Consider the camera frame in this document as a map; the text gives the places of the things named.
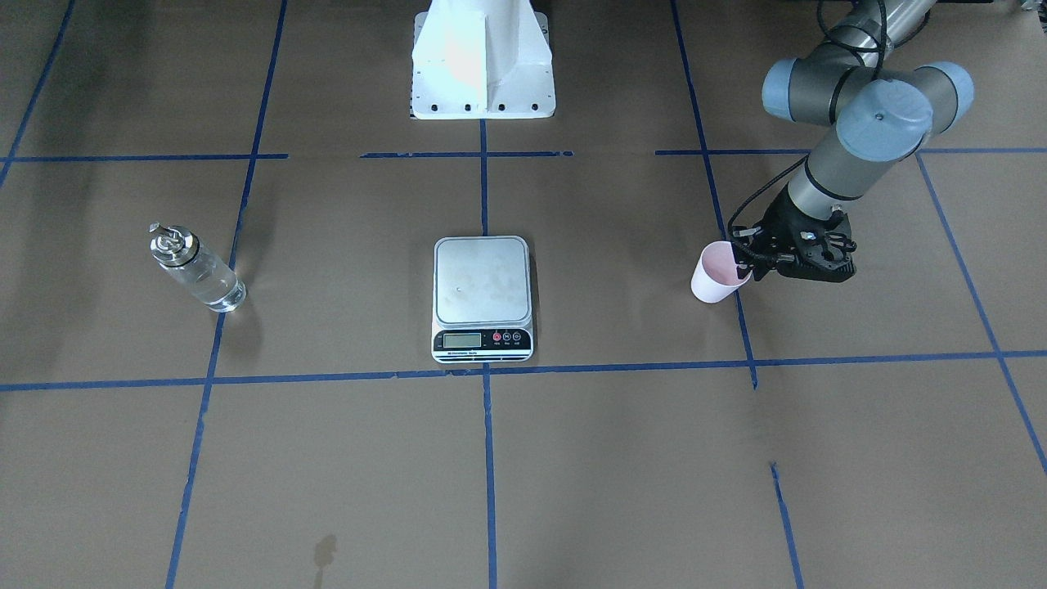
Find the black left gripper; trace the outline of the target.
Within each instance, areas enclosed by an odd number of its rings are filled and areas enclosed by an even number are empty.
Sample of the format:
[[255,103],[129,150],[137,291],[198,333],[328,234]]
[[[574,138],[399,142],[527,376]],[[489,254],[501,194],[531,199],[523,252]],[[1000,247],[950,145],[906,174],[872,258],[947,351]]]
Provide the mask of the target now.
[[767,273],[785,278],[841,284],[856,275],[848,216],[831,213],[821,220],[802,213],[788,189],[781,189],[768,205],[757,231],[748,239],[748,250],[733,250],[738,279],[759,282]]

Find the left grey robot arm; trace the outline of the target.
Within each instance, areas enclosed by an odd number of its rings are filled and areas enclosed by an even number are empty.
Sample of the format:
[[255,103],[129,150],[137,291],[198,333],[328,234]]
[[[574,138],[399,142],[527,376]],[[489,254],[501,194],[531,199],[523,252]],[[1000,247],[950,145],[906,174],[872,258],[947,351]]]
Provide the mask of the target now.
[[826,134],[771,179],[780,191],[758,223],[730,220],[739,279],[854,276],[850,209],[894,164],[957,124],[975,97],[971,74],[953,62],[887,70],[887,56],[919,33],[931,10],[931,1],[860,1],[830,27],[818,12],[822,41],[807,56],[771,67],[766,112]]

